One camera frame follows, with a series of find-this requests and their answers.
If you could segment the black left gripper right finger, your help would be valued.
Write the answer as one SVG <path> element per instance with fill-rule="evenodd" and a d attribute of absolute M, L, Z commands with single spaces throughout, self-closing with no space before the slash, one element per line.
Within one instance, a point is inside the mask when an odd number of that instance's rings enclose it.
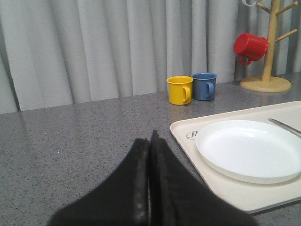
<path fill-rule="evenodd" d="M 256 226 L 255 219 L 197 181 L 153 131 L 150 141 L 152 226 Z"/>

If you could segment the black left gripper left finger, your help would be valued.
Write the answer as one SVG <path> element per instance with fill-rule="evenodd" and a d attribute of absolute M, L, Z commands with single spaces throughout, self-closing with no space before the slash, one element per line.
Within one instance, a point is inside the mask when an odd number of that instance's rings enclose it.
<path fill-rule="evenodd" d="M 60 209 L 50 226 L 146 226 L 149 142 L 136 139 L 122 163 L 97 188 Z"/>

